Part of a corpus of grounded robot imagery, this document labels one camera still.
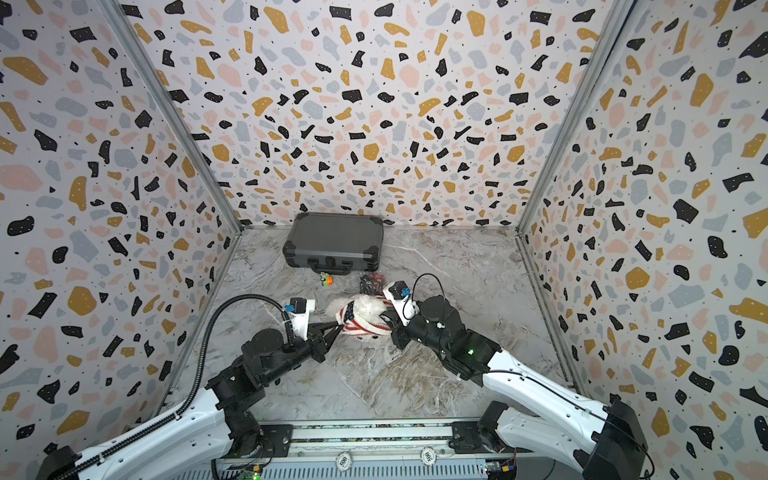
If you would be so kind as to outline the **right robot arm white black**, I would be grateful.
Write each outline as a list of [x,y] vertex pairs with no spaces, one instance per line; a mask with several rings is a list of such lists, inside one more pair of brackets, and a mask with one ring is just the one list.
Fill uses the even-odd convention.
[[383,318],[393,343],[429,348],[459,379],[499,395],[468,431],[456,431],[457,453],[527,450],[566,465],[585,479],[649,479],[656,468],[635,411],[559,385],[467,328],[444,296],[424,301],[398,282],[385,293]]

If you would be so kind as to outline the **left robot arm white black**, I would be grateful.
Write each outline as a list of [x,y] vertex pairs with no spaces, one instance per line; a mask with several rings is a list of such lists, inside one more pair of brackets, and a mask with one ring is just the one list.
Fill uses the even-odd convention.
[[271,448],[250,412],[266,389],[308,360],[324,361],[341,333],[335,322],[312,324],[289,344],[274,328],[257,332],[232,364],[171,411],[80,453],[50,453],[39,479],[162,479],[195,461],[245,456]]

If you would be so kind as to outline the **bag of toy bricks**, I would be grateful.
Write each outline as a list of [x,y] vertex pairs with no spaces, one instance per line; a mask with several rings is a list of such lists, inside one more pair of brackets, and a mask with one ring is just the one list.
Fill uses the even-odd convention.
[[362,295],[383,297],[386,276],[378,272],[364,272],[359,278],[359,293]]

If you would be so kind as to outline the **small green orange toy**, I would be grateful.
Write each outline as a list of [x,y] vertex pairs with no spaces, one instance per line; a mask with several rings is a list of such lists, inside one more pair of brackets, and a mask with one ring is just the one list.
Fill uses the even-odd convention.
[[323,286],[330,286],[334,283],[333,277],[330,274],[322,272],[320,276],[321,276],[321,284]]

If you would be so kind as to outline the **dark grey hard case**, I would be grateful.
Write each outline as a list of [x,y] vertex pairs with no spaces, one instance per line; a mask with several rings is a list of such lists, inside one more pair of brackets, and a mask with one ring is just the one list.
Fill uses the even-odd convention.
[[294,219],[282,252],[290,267],[309,268],[317,274],[375,272],[383,238],[380,217],[305,212]]

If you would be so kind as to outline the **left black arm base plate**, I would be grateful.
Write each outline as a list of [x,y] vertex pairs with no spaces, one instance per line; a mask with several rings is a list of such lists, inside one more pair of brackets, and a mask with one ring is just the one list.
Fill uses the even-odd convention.
[[232,434],[227,458],[285,458],[292,442],[292,424],[257,424]]

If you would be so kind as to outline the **aluminium mounting rail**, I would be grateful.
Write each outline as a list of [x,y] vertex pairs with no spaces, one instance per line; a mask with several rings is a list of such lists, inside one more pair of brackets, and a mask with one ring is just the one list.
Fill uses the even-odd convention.
[[520,456],[457,454],[451,424],[476,419],[284,421],[292,424],[285,458],[223,458],[211,479],[517,479]]

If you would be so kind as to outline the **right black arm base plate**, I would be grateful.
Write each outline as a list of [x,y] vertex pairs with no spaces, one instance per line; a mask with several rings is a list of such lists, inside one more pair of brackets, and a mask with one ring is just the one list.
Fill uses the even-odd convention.
[[448,446],[457,454],[511,454],[513,448],[504,444],[495,432],[479,421],[456,421],[451,424]]

